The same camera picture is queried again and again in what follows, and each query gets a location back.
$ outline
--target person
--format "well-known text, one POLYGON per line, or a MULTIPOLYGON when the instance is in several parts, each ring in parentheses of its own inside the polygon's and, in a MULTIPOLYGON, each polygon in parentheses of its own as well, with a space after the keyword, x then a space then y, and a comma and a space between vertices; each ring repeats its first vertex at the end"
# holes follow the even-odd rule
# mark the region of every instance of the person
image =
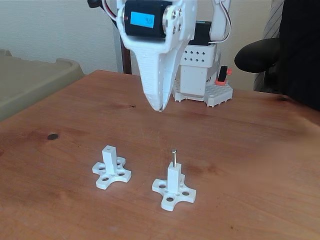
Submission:
POLYGON ((280 24, 278 87, 320 111, 320 1, 285 0, 280 24))

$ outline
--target white bracket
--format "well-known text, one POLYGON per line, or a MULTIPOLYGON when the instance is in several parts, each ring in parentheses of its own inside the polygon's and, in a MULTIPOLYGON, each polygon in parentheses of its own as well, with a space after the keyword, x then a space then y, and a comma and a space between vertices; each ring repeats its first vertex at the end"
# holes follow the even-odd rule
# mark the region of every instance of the white bracket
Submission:
POLYGON ((95 182, 96 187, 106 190, 113 182, 127 183, 131 178, 131 171, 124 169, 126 159, 117 157, 116 147, 106 146, 102 150, 103 162, 97 162, 92 172, 99 174, 100 177, 95 182))
POLYGON ((156 179, 152 184, 152 191, 163 196, 161 207, 164 210, 173 211, 179 202, 195 202, 196 190, 185 185, 185 175, 181 174, 180 163, 177 163, 176 167, 173 162, 169 164, 167 177, 167 181, 156 179))

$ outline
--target dark spot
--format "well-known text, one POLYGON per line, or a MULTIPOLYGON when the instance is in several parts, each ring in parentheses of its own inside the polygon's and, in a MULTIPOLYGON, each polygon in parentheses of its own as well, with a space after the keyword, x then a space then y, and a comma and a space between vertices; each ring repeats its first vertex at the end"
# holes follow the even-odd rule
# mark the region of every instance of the dark spot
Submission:
POLYGON ((224 174, 224 171, 221 170, 220 168, 218 168, 214 163, 212 163, 208 168, 207 168, 208 172, 210 174, 214 174, 214 175, 218 175, 221 176, 224 174))
POLYGON ((286 102, 286 101, 289 101, 289 98, 287 98, 286 96, 279 96, 277 98, 278 101, 283 101, 283 102, 286 102))
POLYGON ((56 140, 59 138, 59 135, 57 133, 52 133, 48 135, 48 140, 56 140))

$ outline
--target white plastic mount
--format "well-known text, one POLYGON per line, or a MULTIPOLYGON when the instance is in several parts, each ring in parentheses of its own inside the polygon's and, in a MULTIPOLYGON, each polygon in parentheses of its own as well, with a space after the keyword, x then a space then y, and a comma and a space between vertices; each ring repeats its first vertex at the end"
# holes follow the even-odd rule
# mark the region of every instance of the white plastic mount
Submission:
POLYGON ((113 182, 127 183, 131 178, 131 171, 124 169, 126 159, 117 157, 116 148, 114 146, 106 146, 102 150, 103 162, 97 162, 92 172, 99 174, 100 177, 96 181, 96 187, 106 190, 113 182))
POLYGON ((161 207, 164 210, 173 211, 179 202, 195 202, 196 190, 185 185, 185 175, 181 174, 180 163, 177 163, 176 167, 173 162, 169 164, 167 177, 167 181, 156 179, 152 184, 152 191, 163 196, 161 207))

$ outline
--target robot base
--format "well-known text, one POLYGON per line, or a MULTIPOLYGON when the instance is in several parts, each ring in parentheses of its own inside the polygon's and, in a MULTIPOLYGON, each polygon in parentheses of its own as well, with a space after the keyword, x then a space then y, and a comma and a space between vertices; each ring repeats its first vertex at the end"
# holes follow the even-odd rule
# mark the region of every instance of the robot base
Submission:
POLYGON ((208 107, 214 107, 215 105, 220 105, 221 103, 232 99, 233 92, 234 90, 228 83, 224 86, 218 86, 211 83, 206 85, 204 97, 187 96, 180 92, 180 81, 178 79, 174 82, 172 88, 172 95, 175 101, 181 102, 184 99, 196 100, 205 102, 208 107))

